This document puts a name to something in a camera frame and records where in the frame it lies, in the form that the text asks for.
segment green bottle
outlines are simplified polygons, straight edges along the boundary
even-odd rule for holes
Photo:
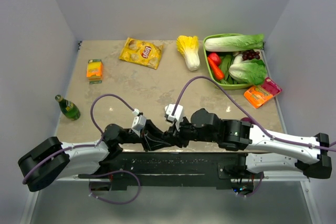
[[[58,101],[61,112],[71,120],[77,120],[80,117],[80,111],[74,103],[64,99],[60,94],[55,96],[55,100]]]

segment orange box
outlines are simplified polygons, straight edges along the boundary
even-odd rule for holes
[[[278,95],[281,91],[282,88],[267,77],[263,84],[249,88],[244,93],[244,96],[253,105],[253,107],[257,109]]]
[[[88,61],[86,77],[90,81],[101,81],[103,79],[103,62],[100,59]]]

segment bottle label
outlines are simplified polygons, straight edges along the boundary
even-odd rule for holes
[[[67,101],[67,107],[65,108],[66,111],[71,110],[73,107],[74,107],[74,104],[72,102],[70,102],[70,101]]]

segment orange carrot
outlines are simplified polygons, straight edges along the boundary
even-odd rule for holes
[[[223,74],[223,72],[214,63],[214,61],[209,57],[208,57],[208,62],[209,62],[209,66],[211,67],[212,71],[214,72],[214,76],[215,76],[216,80],[220,81],[220,80],[224,79],[225,75]]]

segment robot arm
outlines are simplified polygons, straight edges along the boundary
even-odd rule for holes
[[[223,173],[231,178],[249,177],[251,174],[267,170],[297,170],[308,177],[322,179],[331,175],[331,159],[327,151],[274,140],[266,136],[256,125],[238,120],[222,120],[205,109],[196,111],[189,122],[183,116],[183,107],[180,105],[175,116],[171,116],[172,107],[173,104],[166,107],[166,119],[173,122],[166,132],[159,130],[151,120],[147,120],[140,113],[135,117],[130,129],[123,129],[116,124],[108,125],[99,145],[96,141],[83,143],[88,147],[72,148],[73,144],[61,143],[57,137],[48,138],[18,161],[23,175],[26,176],[41,160],[52,153],[60,152],[31,174],[27,180],[29,190],[41,190],[57,178],[78,174],[100,174],[102,170],[109,169],[108,164],[121,154],[120,145],[125,143],[142,144],[146,152],[170,146],[187,147],[189,141],[214,142],[220,148],[235,152],[239,150],[268,152],[267,154],[217,153],[223,157],[235,156],[236,163],[224,158],[220,162],[223,165],[220,171],[224,170]],[[271,131],[269,133],[293,142],[329,147],[328,135],[323,133],[314,137],[298,137]]]

